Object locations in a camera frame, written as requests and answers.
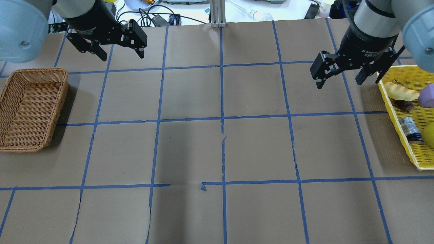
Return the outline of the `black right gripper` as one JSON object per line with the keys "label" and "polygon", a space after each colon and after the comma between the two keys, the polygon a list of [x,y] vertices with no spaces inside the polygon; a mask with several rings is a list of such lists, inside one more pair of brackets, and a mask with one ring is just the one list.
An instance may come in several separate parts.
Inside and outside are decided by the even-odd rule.
{"label": "black right gripper", "polygon": [[328,78],[342,74],[346,70],[356,69],[360,70],[355,78],[357,85],[362,85],[375,73],[378,73],[375,82],[379,83],[405,49],[406,47],[402,46],[396,52],[393,46],[390,46],[378,57],[366,57],[365,53],[357,54],[355,51],[350,51],[349,55],[321,51],[310,67],[310,74],[312,79],[316,80],[318,89],[322,89]]}

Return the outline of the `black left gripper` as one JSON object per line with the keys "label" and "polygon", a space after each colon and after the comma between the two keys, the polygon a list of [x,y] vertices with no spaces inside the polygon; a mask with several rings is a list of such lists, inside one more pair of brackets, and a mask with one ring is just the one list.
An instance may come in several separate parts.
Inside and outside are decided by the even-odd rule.
{"label": "black left gripper", "polygon": [[107,53],[102,45],[116,44],[135,50],[140,59],[144,59],[144,49],[147,47],[147,35],[139,24],[130,19],[126,24],[115,23],[113,27],[99,26],[85,31],[68,28],[67,40],[81,53],[95,54],[102,61],[107,61]]}

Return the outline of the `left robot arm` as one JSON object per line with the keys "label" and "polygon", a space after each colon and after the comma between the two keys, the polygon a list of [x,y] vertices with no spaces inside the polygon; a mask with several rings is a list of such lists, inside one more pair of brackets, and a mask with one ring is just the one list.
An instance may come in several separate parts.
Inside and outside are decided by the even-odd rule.
{"label": "left robot arm", "polygon": [[106,61],[102,45],[116,44],[144,57],[147,35],[143,29],[133,19],[119,23],[102,0],[2,0],[0,6],[2,61],[30,62],[39,55],[51,10],[68,24],[66,37],[81,53]]}

